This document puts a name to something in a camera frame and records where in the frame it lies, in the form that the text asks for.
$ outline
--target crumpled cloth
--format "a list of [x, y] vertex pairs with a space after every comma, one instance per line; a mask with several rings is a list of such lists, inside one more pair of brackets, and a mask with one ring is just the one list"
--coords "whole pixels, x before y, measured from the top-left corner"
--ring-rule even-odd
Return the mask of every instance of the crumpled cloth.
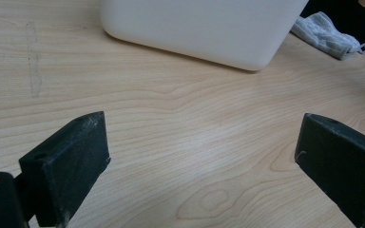
[[351, 35], [336, 30], [334, 23], [323, 12], [299, 17], [291, 32], [311, 46], [337, 58], [345, 60], [354, 53], [365, 53], [365, 44], [360, 44]]

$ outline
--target wooden table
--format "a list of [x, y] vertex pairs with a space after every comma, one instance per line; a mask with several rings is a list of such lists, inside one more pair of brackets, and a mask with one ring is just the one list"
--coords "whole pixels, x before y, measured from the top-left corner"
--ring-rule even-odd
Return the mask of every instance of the wooden table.
[[365, 134], [365, 55], [288, 35], [251, 73], [111, 38], [98, 7], [0, 1], [0, 171], [103, 110], [112, 162], [69, 227], [354, 227], [294, 151], [305, 112]]

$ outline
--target white plastic box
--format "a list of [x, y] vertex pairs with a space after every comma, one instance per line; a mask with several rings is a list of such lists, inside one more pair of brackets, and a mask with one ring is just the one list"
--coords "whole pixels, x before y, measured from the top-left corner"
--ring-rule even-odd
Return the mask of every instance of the white plastic box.
[[247, 70], [265, 67], [308, 0], [102, 0], [106, 32]]

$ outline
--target dark background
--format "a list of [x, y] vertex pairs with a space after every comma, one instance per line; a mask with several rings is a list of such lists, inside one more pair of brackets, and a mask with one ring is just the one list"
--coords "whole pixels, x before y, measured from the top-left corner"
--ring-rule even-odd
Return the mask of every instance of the dark background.
[[319, 11], [331, 18], [338, 31], [353, 35], [360, 44], [365, 43], [365, 8], [357, 0], [310, 0], [301, 16]]

